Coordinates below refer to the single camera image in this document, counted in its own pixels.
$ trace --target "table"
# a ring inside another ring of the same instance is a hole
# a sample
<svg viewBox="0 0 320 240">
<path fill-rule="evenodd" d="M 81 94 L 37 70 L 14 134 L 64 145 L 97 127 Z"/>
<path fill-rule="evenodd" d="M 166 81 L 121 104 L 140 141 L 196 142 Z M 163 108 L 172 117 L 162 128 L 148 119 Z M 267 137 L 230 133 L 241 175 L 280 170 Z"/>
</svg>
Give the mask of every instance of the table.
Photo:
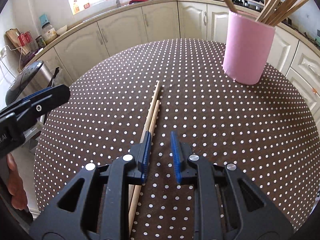
<svg viewBox="0 0 320 240">
<path fill-rule="evenodd" d="M 319 134 L 307 105 L 278 70 L 239 84 L 222 70 L 225 45 L 166 40 L 104 60 L 52 111 L 35 158 L 39 209 L 85 164 L 104 165 L 138 143 L 157 80 L 160 112 L 131 239 L 192 239 L 193 186 L 175 181 L 170 131 L 212 163 L 235 163 L 297 230 L 319 185 Z"/>
</svg>

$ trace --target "kitchen cabinet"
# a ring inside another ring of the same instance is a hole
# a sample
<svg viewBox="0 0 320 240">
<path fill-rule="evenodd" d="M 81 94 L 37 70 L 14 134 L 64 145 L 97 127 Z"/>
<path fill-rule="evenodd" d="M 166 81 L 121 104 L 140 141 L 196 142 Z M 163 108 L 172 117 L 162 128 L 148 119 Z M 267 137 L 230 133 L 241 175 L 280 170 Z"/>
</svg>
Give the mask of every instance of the kitchen cabinet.
<svg viewBox="0 0 320 240">
<path fill-rule="evenodd" d="M 289 68 L 286 78 L 299 91 L 310 108 L 311 113 L 314 115 L 320 108 L 320 96 L 313 90 L 312 86 L 292 68 Z"/>
<path fill-rule="evenodd" d="M 276 27 L 276 34 L 273 38 L 267 62 L 283 75 L 286 75 L 294 58 L 298 43 L 299 40 L 296 37 Z"/>
<path fill-rule="evenodd" d="M 207 4 L 178 2 L 180 35 L 185 39 L 207 39 Z"/>
<path fill-rule="evenodd" d="M 320 57 L 301 41 L 291 67 L 320 92 Z"/>
<path fill-rule="evenodd" d="M 180 38 L 177 2 L 142 7 L 148 42 Z"/>
<path fill-rule="evenodd" d="M 96 22 L 66 37 L 54 48 L 74 81 L 109 57 Z"/>
<path fill-rule="evenodd" d="M 207 40 L 227 42 L 229 8 L 208 4 Z"/>
<path fill-rule="evenodd" d="M 73 80 L 70 77 L 68 71 L 66 71 L 64 65 L 62 64 L 57 52 L 54 48 L 49 49 L 46 53 L 44 53 L 38 61 L 43 60 L 46 66 L 49 68 L 52 74 L 54 74 L 55 69 L 59 68 L 59 73 L 56 77 L 56 81 L 59 85 L 64 84 L 66 86 L 71 86 L 73 84 Z"/>
<path fill-rule="evenodd" d="M 148 42 L 141 7 L 98 21 L 110 56 Z"/>
</svg>

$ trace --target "power cord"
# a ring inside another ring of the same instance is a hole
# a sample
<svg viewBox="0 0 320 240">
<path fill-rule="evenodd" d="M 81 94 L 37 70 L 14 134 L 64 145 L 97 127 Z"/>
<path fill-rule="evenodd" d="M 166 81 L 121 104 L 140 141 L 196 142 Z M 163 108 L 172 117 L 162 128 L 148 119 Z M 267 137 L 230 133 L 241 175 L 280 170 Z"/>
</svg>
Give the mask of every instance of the power cord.
<svg viewBox="0 0 320 240">
<path fill-rule="evenodd" d="M 14 50 L 17 50 L 17 49 L 21 49 L 20 59 L 19 59 L 19 67 L 20 67 L 21 56 L 22 56 L 22 47 L 19 47 L 19 48 L 16 48 L 16 49 L 11 49 L 11 48 L 9 47 L 9 45 L 5 45 L 4 48 L 5 48 L 5 47 L 8 47 L 9 50 L 11 50 L 11 51 L 14 51 Z M 9 73 L 10 73 L 14 78 L 16 78 L 16 77 L 11 73 L 11 71 L 7 68 L 7 66 L 4 64 L 4 62 L 2 61 L 2 57 L 0 57 L 0 60 L 1 60 L 2 64 L 5 66 L 5 68 L 7 69 L 7 71 L 9 71 Z"/>
<path fill-rule="evenodd" d="M 7 69 L 7 71 L 9 71 L 9 73 L 10 73 L 14 78 L 16 78 L 16 77 L 11 73 L 11 71 L 7 68 L 7 66 L 4 64 L 4 62 L 2 61 L 2 58 L 0 58 L 0 60 L 1 60 L 2 64 L 5 66 L 5 68 Z"/>
</svg>

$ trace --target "bowl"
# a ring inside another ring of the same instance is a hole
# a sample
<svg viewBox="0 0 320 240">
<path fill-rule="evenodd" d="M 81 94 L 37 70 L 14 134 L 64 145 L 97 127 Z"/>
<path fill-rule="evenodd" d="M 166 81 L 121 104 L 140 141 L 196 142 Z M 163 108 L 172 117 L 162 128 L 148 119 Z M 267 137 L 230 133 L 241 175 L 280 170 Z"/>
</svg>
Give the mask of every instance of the bowl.
<svg viewBox="0 0 320 240">
<path fill-rule="evenodd" d="M 60 36 L 60 35 L 62 35 L 63 33 L 65 33 L 65 32 L 67 31 L 67 29 L 68 29 L 68 26 L 67 26 L 67 25 L 64 25 L 63 27 L 61 27 L 60 29 L 58 29 L 58 30 L 56 31 L 56 33 Z"/>
</svg>

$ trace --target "hand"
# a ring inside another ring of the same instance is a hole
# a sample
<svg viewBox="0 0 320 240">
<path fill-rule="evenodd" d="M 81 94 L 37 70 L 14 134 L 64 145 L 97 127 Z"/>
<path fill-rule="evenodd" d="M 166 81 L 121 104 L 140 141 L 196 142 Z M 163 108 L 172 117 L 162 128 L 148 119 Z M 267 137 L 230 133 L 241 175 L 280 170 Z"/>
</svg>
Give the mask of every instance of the hand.
<svg viewBox="0 0 320 240">
<path fill-rule="evenodd" d="M 9 167 L 8 191 L 12 195 L 11 204 L 15 209 L 24 210 L 27 208 L 28 199 L 23 182 L 18 173 L 18 167 L 11 153 L 7 155 Z"/>
</svg>

